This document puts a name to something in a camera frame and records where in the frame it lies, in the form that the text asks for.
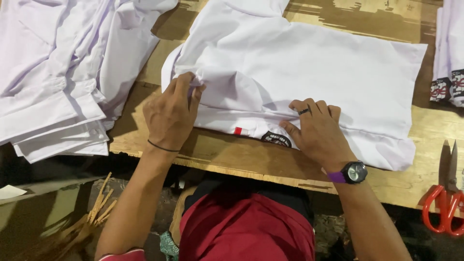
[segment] plywood table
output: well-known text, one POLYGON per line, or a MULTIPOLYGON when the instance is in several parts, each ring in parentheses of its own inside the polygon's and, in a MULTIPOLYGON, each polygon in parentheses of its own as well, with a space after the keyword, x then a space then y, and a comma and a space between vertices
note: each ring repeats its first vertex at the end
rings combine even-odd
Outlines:
MULTIPOLYGON (((110 132, 112 152, 140 157, 148 137, 142 104, 159 95, 161 66, 167 55, 188 37, 188 29, 204 0, 181 0, 162 15, 153 28, 161 41, 153 51, 129 95, 122 117, 110 132)), ((368 182, 382 202, 417 208, 419 199, 438 182, 438 164, 445 139, 458 140, 464 165, 463 111, 429 102, 435 53, 437 8, 441 1, 296 0, 287 6, 289 21, 326 26, 381 39, 428 44, 416 81, 409 137, 416 144, 414 164, 406 171, 369 168, 368 182)), ((300 151, 259 140, 194 129, 175 164, 229 175, 266 180, 304 189, 336 193, 320 168, 300 151)))

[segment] person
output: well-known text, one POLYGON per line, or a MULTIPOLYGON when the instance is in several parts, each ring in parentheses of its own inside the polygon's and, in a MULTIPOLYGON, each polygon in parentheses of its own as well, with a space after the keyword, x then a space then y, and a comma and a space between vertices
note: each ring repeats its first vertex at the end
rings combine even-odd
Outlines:
MULTIPOLYGON (((163 94, 144 105, 148 141, 103 228, 95 260, 145 260, 141 248, 150 232, 163 181, 193 128, 206 88, 195 87, 188 97, 194 77, 191 72, 180 75, 163 94)), ((280 126, 309 159, 327 173, 357 162, 338 125, 339 107, 310 98, 294 100, 289 107, 306 112, 300 115, 301 129, 288 121, 280 126)), ((180 261, 315 260, 313 217, 307 199, 291 189, 285 191, 290 187, 257 182, 247 186, 212 179, 198 186, 197 195, 186 199, 180 222, 180 261)), ((366 181, 334 186, 360 261, 412 260, 366 181)))

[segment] watch face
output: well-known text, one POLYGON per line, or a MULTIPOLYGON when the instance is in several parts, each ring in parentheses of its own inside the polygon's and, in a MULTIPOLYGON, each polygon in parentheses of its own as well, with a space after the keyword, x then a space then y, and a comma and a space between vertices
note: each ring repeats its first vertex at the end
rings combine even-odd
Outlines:
POLYGON ((354 183, 362 182, 367 176, 367 169, 362 162, 353 162, 347 170, 347 175, 354 183))

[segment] scissors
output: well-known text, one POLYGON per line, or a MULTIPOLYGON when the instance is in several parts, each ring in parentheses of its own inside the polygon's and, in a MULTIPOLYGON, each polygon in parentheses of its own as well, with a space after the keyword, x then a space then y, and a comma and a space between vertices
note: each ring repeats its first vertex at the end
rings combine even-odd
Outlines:
POLYGON ((422 219, 426 227, 436 233, 447 232, 451 235, 464 235, 464 223, 456 230, 451 229, 451 221, 454 212, 461 202, 464 202, 464 193, 456 186, 456 170, 458 166, 458 146, 454 141, 453 149, 450 154, 448 141, 445 141, 440 158, 440 169, 438 171, 438 185, 425 200, 422 208, 422 219), (437 228, 430 224, 429 209, 430 204, 438 198, 436 204, 440 209, 440 224, 437 228))

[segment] black rubber bracelet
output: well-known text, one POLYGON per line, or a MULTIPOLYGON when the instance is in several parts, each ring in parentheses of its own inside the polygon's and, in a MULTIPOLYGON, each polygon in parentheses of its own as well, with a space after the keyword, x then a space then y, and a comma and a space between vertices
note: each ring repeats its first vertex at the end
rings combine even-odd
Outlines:
POLYGON ((165 150, 165 151, 169 151, 169 152, 179 152, 179 151, 180 151, 180 150, 168 150, 168 149, 162 148, 162 147, 160 147, 160 146, 154 144, 154 143, 151 142, 150 140, 147 140, 147 141, 148 141, 148 143, 150 143, 151 145, 153 145, 153 146, 155 146, 156 148, 161 149, 161 150, 165 150))

